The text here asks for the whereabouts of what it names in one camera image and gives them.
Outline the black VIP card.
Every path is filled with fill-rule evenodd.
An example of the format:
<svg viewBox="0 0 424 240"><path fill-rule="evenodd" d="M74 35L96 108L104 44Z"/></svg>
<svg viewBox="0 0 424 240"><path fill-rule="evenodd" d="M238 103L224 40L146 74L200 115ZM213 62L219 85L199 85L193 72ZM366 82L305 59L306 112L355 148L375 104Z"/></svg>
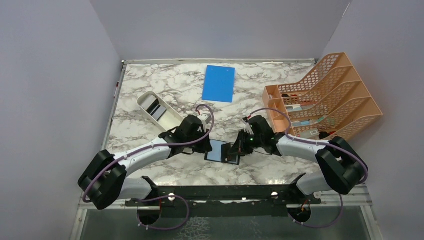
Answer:
<svg viewBox="0 0 424 240"><path fill-rule="evenodd" d="M232 144L229 142L221 146L221 162L232 165L239 164L239 156L232 150Z"/></svg>

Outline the black leather card holder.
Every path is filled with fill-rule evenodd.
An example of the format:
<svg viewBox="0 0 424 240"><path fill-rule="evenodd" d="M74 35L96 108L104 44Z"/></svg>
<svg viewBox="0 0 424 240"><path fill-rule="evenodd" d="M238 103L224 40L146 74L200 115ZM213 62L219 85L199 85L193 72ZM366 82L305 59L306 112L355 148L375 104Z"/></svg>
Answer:
<svg viewBox="0 0 424 240"><path fill-rule="evenodd" d="M221 146L225 143L225 141L221 141L221 140L215 140L215 139L211 139L210 140L210 145L212 147L212 151L207 152L204 156L204 160L205 161L210 161L210 162L216 162L216 163L222 163L221 160Z"/></svg>

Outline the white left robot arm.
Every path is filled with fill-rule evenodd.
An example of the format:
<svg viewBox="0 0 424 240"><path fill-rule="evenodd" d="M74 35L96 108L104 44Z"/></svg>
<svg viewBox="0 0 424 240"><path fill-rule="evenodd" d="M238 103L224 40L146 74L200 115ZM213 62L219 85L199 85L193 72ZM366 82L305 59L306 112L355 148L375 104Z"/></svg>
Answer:
<svg viewBox="0 0 424 240"><path fill-rule="evenodd" d="M99 151L77 181L84 192L83 201L93 203L98 210L123 199L139 199L144 205L152 205L157 200L153 182L129 176L153 163L182 154L185 149L201 154L210 152L207 125L213 122L213 117L207 113L188 115L179 126L142 146L115 154Z"/></svg>

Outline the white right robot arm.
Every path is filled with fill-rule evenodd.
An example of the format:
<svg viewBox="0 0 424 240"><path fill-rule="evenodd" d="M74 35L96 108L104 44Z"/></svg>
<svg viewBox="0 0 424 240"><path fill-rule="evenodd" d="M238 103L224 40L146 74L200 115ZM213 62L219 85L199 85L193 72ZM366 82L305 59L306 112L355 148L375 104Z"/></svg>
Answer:
<svg viewBox="0 0 424 240"><path fill-rule="evenodd" d="M344 138L313 141L274 132L261 115L247 120L245 129L239 131L226 154L244 157L257 148L270 155L300 158L319 165L319 171L303 174L291 183L288 196L296 204L316 192L335 191L347 195L368 175L368 167Z"/></svg>

